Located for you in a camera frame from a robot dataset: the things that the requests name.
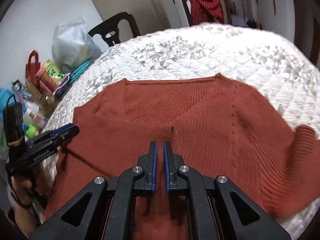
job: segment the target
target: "wicker basket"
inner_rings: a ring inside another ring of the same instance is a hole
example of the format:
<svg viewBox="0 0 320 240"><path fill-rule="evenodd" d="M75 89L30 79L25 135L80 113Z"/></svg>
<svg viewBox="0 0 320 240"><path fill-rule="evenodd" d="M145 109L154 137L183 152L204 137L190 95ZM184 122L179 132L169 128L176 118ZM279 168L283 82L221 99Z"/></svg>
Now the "wicker basket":
<svg viewBox="0 0 320 240"><path fill-rule="evenodd" d="M39 90L31 83L29 82L25 87L25 92L31 94L32 96L28 99L32 102L34 101L40 101L42 99L42 94L39 92Z"/></svg>

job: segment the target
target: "white bedsheet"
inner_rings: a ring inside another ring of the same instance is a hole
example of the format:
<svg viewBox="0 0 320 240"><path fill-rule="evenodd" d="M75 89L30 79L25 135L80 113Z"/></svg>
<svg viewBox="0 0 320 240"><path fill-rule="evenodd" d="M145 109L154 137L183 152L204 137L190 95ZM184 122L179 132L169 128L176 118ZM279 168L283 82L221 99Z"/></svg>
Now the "white bedsheet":
<svg viewBox="0 0 320 240"><path fill-rule="evenodd" d="M277 34L220 24L166 30L111 47L73 84L45 129L72 122L74 107L122 78L177 80L214 76L219 72L256 87L293 130L299 124L307 124L319 136L318 69L291 42ZM52 181L57 157L44 161ZM278 221L295 240L319 206L320 198L292 218Z"/></svg>

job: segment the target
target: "orange sweater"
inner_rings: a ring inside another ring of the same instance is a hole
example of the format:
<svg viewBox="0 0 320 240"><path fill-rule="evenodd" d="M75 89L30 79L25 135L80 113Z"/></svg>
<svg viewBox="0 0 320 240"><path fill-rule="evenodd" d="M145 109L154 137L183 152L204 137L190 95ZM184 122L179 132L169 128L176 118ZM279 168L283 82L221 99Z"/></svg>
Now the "orange sweater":
<svg viewBox="0 0 320 240"><path fill-rule="evenodd" d="M46 217L95 176L119 176L158 141L156 194L138 199L136 239L187 239L185 203L169 199L162 142L203 175L224 174L266 212L289 217L320 195L320 145L314 130L292 132L270 103L243 83L214 77L127 81L75 108L80 133L60 154Z"/></svg>

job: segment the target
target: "metal screw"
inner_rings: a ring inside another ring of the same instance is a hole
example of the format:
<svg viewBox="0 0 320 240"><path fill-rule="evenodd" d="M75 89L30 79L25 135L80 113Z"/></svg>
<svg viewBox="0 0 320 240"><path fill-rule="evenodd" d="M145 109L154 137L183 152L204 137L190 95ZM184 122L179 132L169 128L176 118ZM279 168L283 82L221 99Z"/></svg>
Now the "metal screw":
<svg viewBox="0 0 320 240"><path fill-rule="evenodd" d="M132 168L132 171L133 171L134 173L139 173L139 172L142 171L142 168L141 168L140 166L135 166L135 167Z"/></svg>
<svg viewBox="0 0 320 240"><path fill-rule="evenodd" d="M187 172L187 171L189 171L189 167L186 166L186 165L182 165L182 166L179 167L179 170L180 170L181 172Z"/></svg>
<svg viewBox="0 0 320 240"><path fill-rule="evenodd" d="M228 178L226 176L221 175L218 177L218 181L220 183L226 183L228 181Z"/></svg>
<svg viewBox="0 0 320 240"><path fill-rule="evenodd" d="M102 184L104 182L104 178L103 177L96 177L94 179L95 184Z"/></svg>

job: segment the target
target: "blue item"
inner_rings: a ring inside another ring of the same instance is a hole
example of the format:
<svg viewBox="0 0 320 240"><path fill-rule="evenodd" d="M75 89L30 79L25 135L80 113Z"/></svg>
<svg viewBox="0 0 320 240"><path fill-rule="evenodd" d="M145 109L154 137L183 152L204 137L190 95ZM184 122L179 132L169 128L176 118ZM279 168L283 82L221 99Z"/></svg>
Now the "blue item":
<svg viewBox="0 0 320 240"><path fill-rule="evenodd" d="M56 130L52 130L50 132L50 136L53 138L59 133L64 133L65 131L68 131L69 129L73 128L75 125L73 123L67 123L64 126L57 128Z"/></svg>
<svg viewBox="0 0 320 240"><path fill-rule="evenodd" d="M0 122L3 122L2 110L7 105L7 100L9 96L14 94L12 91L6 88L0 88ZM19 96L14 94L16 97L17 102L19 101ZM14 103L14 98L12 97L9 101L9 104ZM26 109L22 107L22 114L26 112Z"/></svg>
<svg viewBox="0 0 320 240"><path fill-rule="evenodd" d="M65 74L63 79L60 81L58 88L53 92L55 96L61 96L67 86L70 84L71 77L70 73Z"/></svg>
<svg viewBox="0 0 320 240"><path fill-rule="evenodd" d="M24 133L27 132L27 130L29 129L29 126L25 125L24 123L22 124L22 129L24 131Z"/></svg>
<svg viewBox="0 0 320 240"><path fill-rule="evenodd" d="M79 67L77 67L72 73L71 73L71 81L70 84L72 84L76 79L84 73L84 71L90 66L91 60L86 61Z"/></svg>
<svg viewBox="0 0 320 240"><path fill-rule="evenodd" d="M169 174L169 162L167 147L163 144L163 157L164 157L164 171L165 171L165 184L167 187L167 192L170 192L170 174Z"/></svg>
<svg viewBox="0 0 320 240"><path fill-rule="evenodd" d="M151 185L152 193L156 191L157 142L155 143L155 148L153 151L154 151L154 155L153 155L153 164L152 164L152 185Z"/></svg>

